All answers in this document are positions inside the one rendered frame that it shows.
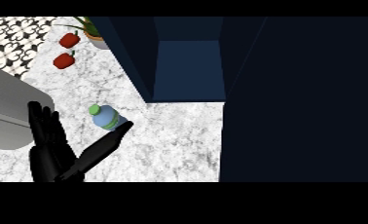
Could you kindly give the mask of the potted green plant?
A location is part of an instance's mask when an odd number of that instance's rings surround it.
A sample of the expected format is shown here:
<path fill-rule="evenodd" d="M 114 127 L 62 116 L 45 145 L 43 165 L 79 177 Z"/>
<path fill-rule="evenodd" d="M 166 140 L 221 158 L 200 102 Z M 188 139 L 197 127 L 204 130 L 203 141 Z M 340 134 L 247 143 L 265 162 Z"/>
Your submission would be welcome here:
<path fill-rule="evenodd" d="M 86 38 L 89 39 L 92 45 L 98 49 L 108 50 L 110 49 L 108 44 L 104 41 L 104 38 L 101 36 L 101 33 L 98 31 L 98 28 L 96 28 L 91 18 L 89 17 L 82 17 L 82 18 L 76 17 L 76 20 L 79 21 L 80 26 L 73 25 L 73 28 L 83 31 Z"/>

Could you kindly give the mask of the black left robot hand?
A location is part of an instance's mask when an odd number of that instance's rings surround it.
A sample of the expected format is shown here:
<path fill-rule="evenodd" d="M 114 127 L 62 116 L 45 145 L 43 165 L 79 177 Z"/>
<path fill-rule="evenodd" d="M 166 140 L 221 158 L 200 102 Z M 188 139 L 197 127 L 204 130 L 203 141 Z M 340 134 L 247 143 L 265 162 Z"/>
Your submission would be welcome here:
<path fill-rule="evenodd" d="M 70 146 L 59 112 L 37 101 L 27 104 L 34 146 L 28 152 L 34 182 L 83 182 L 85 174 L 119 149 L 133 122 L 126 121 L 83 150 L 80 156 Z"/>

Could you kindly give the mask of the dark blue open cabinet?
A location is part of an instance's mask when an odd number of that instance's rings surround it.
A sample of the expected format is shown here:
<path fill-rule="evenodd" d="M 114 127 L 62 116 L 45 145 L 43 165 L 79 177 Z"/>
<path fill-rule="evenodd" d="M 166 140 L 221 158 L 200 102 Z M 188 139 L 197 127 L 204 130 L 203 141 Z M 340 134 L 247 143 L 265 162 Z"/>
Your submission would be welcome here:
<path fill-rule="evenodd" d="M 224 102 L 263 17 L 95 17 L 92 22 L 148 103 Z"/>

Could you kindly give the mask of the blue water bottle green cap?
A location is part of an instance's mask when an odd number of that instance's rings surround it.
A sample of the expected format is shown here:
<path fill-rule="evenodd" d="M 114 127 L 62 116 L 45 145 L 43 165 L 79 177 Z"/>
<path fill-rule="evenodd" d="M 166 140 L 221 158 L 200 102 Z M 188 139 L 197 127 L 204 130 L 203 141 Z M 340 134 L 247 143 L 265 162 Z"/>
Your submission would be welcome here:
<path fill-rule="evenodd" d="M 127 121 L 127 118 L 120 115 L 119 111 L 110 105 L 91 105 L 89 114 L 93 124 L 105 131 L 114 131 Z"/>

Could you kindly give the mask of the dark blue cabinet door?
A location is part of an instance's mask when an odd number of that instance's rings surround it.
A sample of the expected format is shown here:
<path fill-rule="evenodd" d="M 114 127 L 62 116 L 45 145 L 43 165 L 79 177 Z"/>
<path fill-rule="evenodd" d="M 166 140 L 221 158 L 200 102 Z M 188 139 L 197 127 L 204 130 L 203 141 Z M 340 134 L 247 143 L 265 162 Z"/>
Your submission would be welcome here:
<path fill-rule="evenodd" d="M 225 104 L 225 182 L 368 182 L 368 18 L 266 19 Z"/>

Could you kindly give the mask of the red bell pepper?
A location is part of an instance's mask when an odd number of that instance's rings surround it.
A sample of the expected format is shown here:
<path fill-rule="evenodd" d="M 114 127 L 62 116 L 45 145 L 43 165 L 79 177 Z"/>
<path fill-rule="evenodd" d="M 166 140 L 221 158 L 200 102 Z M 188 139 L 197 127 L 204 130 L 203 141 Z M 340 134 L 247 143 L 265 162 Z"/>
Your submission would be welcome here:
<path fill-rule="evenodd" d="M 62 53 L 55 59 L 54 59 L 54 65 L 59 69 L 68 68 L 76 63 L 76 52 Z"/>
<path fill-rule="evenodd" d="M 80 41 L 79 33 L 67 33 L 62 39 L 59 40 L 59 44 L 64 48 L 70 49 Z"/>

